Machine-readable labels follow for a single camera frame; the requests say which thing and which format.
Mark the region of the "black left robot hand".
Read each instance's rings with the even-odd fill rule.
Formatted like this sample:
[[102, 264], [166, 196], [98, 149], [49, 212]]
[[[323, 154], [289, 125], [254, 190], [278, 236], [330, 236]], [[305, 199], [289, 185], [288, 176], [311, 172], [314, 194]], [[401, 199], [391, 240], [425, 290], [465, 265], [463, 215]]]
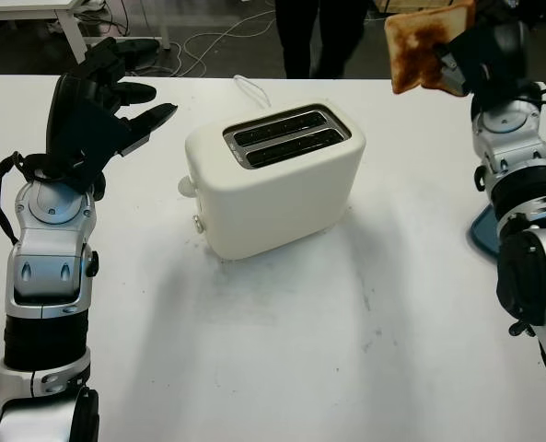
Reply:
[[48, 118], [46, 153], [72, 169], [126, 155], [178, 110], [159, 104], [131, 120], [117, 112], [148, 103], [157, 91], [148, 85], [124, 82], [126, 73], [151, 61], [158, 43], [149, 39], [116, 41], [107, 38], [87, 50], [85, 61], [56, 83]]

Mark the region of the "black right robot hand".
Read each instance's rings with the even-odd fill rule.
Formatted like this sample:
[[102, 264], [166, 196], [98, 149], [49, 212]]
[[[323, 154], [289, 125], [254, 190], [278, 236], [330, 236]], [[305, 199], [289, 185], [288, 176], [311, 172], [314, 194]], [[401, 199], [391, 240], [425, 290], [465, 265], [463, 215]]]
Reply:
[[446, 86], [472, 94], [484, 108], [519, 96], [526, 88], [529, 29], [521, 21], [466, 29], [433, 46]]

